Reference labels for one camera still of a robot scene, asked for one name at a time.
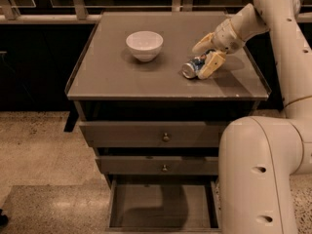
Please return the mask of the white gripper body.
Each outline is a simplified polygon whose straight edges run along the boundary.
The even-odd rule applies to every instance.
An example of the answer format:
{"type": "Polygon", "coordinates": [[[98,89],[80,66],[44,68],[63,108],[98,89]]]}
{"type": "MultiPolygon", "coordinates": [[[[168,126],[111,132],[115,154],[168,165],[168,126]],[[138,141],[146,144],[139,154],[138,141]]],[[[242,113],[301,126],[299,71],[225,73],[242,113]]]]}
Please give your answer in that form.
{"type": "Polygon", "coordinates": [[[226,19],[214,31],[212,43],[217,50],[234,54],[245,46],[240,34],[242,23],[234,18],[226,19]]]}

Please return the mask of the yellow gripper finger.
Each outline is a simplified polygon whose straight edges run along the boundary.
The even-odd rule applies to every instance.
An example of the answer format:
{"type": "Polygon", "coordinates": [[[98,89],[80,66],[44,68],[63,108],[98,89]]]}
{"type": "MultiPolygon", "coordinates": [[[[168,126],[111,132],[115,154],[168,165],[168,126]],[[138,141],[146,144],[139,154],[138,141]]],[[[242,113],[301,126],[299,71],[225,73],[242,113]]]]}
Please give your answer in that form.
{"type": "Polygon", "coordinates": [[[192,48],[192,52],[194,54],[203,54],[207,50],[214,50],[215,45],[212,42],[214,36],[212,32],[208,33],[192,48]]]}
{"type": "Polygon", "coordinates": [[[198,71],[198,78],[201,80],[209,78],[224,63],[226,53],[223,51],[208,50],[203,54],[205,59],[203,66],[198,71]]]}

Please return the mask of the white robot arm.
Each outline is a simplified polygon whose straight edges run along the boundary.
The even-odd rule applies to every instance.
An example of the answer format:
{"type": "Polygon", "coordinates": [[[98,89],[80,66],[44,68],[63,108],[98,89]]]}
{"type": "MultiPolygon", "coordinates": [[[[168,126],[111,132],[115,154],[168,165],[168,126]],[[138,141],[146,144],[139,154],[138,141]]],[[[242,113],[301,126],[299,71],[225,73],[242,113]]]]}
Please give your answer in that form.
{"type": "Polygon", "coordinates": [[[234,53],[269,33],[284,105],[282,118],[240,118],[222,134],[222,234],[297,234],[290,177],[312,173],[312,51],[299,10],[300,0],[253,0],[193,48],[234,53]]]}

